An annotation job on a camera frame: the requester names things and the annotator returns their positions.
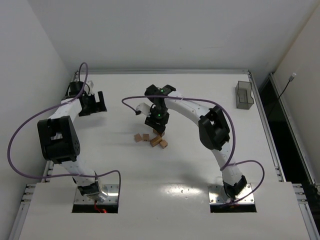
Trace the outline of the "grey translucent plastic bin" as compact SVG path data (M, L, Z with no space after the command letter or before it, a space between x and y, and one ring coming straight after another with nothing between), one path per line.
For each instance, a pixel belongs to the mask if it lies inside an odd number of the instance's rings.
M254 104L252 97L252 83L248 81L238 81L235 87L236 108L249 110Z

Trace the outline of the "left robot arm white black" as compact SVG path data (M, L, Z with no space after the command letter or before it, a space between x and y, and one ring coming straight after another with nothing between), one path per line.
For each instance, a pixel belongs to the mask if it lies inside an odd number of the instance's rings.
M88 91L72 100L84 85L88 87ZM95 92L91 80L87 84L74 81L69 87L70 90L61 101L62 105L49 118L37 123L42 155L47 161L52 161L73 174L73 181L82 196L101 201L107 194L103 192L103 185L96 172L80 158L81 146L73 122L76 117L106 112L103 92Z

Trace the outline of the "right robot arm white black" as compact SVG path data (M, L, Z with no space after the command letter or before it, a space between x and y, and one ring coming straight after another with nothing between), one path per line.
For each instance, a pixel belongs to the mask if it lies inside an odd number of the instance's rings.
M222 108L217 105L209 108L196 100L184 100L171 85L158 88L152 84L144 95L152 102L144 123L157 134L166 129L168 110L176 111L196 124L200 142L211 150L220 167L224 191L234 200L247 185L247 180L233 159L235 145L230 144L230 131L234 128L229 127Z

